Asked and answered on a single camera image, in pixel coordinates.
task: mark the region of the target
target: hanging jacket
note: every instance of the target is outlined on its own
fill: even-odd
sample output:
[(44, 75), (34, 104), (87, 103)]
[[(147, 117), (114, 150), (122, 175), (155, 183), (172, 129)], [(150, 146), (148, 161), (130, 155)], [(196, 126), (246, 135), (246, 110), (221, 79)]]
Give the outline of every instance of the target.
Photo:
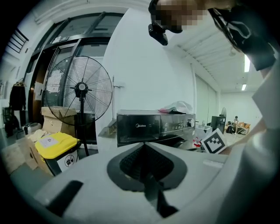
[(13, 86), (10, 93), (10, 107), (12, 110), (25, 110), (25, 87), (24, 86)]

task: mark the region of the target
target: fan stand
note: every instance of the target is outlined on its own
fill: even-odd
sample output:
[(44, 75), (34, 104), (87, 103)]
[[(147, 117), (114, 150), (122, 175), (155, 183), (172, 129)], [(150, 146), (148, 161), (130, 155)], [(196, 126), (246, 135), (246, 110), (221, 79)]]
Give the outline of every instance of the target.
[(88, 89), (88, 86), (83, 82), (83, 80), (80, 83), (77, 83), (75, 88), (75, 94), (76, 97), (80, 99), (80, 118), (81, 118), (81, 126), (83, 126), (83, 143), (84, 143), (84, 150), (86, 153), (86, 156), (89, 156), (88, 153), (88, 146), (86, 142), (86, 137), (85, 137), (85, 124), (84, 124), (84, 101), (86, 98), (86, 94), (88, 91), (92, 91), (91, 89)]

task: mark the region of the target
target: microwave knob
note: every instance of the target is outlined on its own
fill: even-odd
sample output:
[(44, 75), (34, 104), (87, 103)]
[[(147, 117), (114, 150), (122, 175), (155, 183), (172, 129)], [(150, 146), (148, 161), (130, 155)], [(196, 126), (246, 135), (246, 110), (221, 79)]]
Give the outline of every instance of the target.
[(189, 119), (188, 119), (188, 127), (193, 128), (194, 125), (195, 125), (195, 120), (194, 120), (194, 118), (189, 118)]

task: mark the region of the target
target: midea logo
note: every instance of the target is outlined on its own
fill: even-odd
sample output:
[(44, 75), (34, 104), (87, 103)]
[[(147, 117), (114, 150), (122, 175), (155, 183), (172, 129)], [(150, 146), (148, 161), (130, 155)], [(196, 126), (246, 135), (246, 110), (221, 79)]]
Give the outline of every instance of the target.
[(146, 125), (143, 125), (143, 124), (136, 124), (135, 127), (136, 127), (136, 128), (142, 128), (142, 127), (146, 127)]

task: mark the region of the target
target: trash bin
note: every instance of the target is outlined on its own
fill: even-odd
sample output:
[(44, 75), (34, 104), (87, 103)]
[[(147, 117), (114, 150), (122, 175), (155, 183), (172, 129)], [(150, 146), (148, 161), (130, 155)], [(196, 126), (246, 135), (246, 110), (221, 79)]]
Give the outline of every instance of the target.
[(77, 148), (80, 145), (80, 140), (61, 132), (45, 136), (35, 144), (53, 175), (58, 175), (77, 163)]

